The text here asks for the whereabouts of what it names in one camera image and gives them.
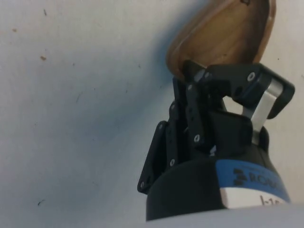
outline white wall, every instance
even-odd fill
[[[136,184],[173,100],[164,55],[202,5],[0,0],[1,227],[144,221]],[[272,161],[296,202],[304,201],[303,7],[302,0],[278,0],[262,61],[297,87],[267,124]]]

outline gray surface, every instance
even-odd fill
[[[203,3],[0,0],[1,227],[144,221],[136,184],[173,98],[164,55]],[[263,59],[300,88],[303,4],[278,0]],[[303,96],[298,89],[268,123],[272,160],[295,201],[304,199]]]
[[[303,205],[220,210],[149,222],[138,228],[300,228]]]

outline white label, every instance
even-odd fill
[[[221,188],[222,202],[228,209],[254,206],[272,206],[287,203],[285,200],[264,191],[245,188]]]

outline wooden object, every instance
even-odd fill
[[[276,0],[211,0],[172,42],[167,66],[183,80],[188,59],[205,67],[259,62],[275,15]]]

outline black plastic part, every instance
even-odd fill
[[[267,153],[254,145],[241,155],[223,158],[251,162],[277,173]],[[219,159],[221,158],[192,160],[162,175],[148,194],[147,221],[226,209],[221,202],[216,172],[216,161]]]
[[[261,64],[216,65],[204,69],[184,64],[188,84],[173,79],[175,100],[168,122],[156,128],[137,189],[147,194],[147,220],[225,209],[221,202],[216,162],[246,161],[276,172],[269,155],[269,135],[252,144],[253,126],[247,117],[228,113],[223,97],[255,108],[272,80],[284,87],[268,118],[292,99],[295,87]],[[253,80],[248,80],[254,73]]]
[[[247,109],[255,108],[258,105],[272,79],[281,83],[283,92],[277,98],[268,119],[275,118],[295,94],[293,84],[260,63],[211,65],[207,69],[191,61],[186,61],[183,65],[183,72],[187,73],[188,80],[194,80],[200,70],[205,72],[198,82],[202,90],[209,94],[232,97],[235,102]],[[248,81],[247,77],[251,73],[255,74],[255,78],[252,81]]]
[[[148,194],[152,184],[161,176],[167,166],[166,156],[166,126],[167,122],[160,122],[155,130],[150,149],[144,163],[137,190]]]

